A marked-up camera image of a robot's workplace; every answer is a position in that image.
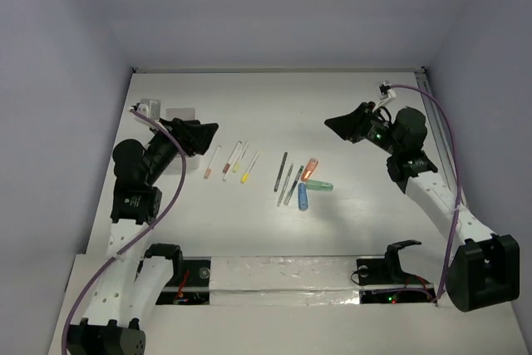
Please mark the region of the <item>white pen orange cap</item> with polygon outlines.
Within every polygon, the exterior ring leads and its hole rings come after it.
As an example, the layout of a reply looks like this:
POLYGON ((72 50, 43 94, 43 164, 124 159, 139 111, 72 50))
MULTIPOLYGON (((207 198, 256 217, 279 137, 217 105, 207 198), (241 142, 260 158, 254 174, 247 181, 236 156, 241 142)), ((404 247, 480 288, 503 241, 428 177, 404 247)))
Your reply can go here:
POLYGON ((210 161, 209 161, 209 164, 208 164, 208 166, 207 166, 207 168, 206 168, 206 170, 205 170, 205 173, 204 173, 204 178, 205 178, 206 180, 210 177, 210 175, 211 175, 211 173, 212 173, 212 170, 213 170, 213 168, 214 168, 214 163, 215 163, 216 158, 217 158, 217 156, 218 156, 218 154, 219 154, 219 152, 220 152, 220 149, 221 149, 221 146, 218 145, 218 146, 215 148, 214 153, 213 153, 213 155, 212 155, 212 157, 211 157, 211 159, 210 159, 210 161))

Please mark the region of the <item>white pen red cap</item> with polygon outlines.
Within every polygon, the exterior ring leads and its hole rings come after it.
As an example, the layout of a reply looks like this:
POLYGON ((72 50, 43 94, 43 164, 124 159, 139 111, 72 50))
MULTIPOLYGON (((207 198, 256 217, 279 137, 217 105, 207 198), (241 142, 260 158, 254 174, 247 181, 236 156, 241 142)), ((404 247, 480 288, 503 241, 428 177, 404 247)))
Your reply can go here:
POLYGON ((234 163, 234 160, 235 160, 235 157, 238 155, 239 153, 239 150, 240 150, 240 147, 242 145, 242 142, 241 141, 238 141, 234 147, 234 149, 232 150, 224 168, 223 168, 223 181, 226 181, 227 180, 227 176, 228 176, 228 173, 229 173, 229 170, 232 166, 232 164, 234 163))

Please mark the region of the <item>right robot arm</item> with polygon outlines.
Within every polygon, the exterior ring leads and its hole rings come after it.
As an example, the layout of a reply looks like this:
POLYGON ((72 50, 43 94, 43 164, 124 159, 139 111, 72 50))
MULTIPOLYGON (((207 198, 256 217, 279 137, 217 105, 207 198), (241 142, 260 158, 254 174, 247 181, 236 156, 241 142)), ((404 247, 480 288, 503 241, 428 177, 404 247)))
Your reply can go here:
POLYGON ((437 293, 447 294, 462 312, 520 296, 520 247, 509 234, 482 224, 451 190, 423 150, 426 117, 404 107, 395 119, 372 101, 324 124, 342 140, 369 141, 389 156, 387 172, 401 192, 416 203, 447 240, 437 293))

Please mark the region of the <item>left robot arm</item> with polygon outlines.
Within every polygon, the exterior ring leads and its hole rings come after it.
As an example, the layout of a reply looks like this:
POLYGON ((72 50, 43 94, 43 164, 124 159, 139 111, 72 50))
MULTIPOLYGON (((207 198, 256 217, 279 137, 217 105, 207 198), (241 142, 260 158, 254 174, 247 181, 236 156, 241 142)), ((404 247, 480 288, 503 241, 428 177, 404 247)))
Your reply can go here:
POLYGON ((154 135, 147 145, 128 139, 112 152, 114 176, 106 261, 72 305, 62 332, 64 354, 142 354, 143 329, 164 286, 184 274, 177 244, 148 244, 167 206, 155 185, 176 158, 203 155, 219 129, 197 120, 145 118, 154 135))

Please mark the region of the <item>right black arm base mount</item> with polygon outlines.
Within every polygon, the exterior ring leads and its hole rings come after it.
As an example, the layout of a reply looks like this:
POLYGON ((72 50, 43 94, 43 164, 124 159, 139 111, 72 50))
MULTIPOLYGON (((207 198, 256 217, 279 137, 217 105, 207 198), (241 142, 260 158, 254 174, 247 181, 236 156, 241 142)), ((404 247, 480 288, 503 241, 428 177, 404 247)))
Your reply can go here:
POLYGON ((389 244, 384 255, 362 256, 350 280, 359 287, 360 304, 435 303, 432 283, 402 269, 399 251, 421 245, 409 239, 389 244))

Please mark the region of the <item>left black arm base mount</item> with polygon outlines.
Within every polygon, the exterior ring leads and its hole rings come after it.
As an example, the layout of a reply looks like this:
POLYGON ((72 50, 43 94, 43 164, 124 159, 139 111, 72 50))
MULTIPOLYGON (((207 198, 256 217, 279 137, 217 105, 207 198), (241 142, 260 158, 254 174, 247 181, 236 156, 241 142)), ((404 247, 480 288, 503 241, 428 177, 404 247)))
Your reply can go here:
POLYGON ((208 305, 211 258, 185 258, 177 244, 152 244, 143 259, 154 257, 170 262, 170 280, 156 305, 208 305))

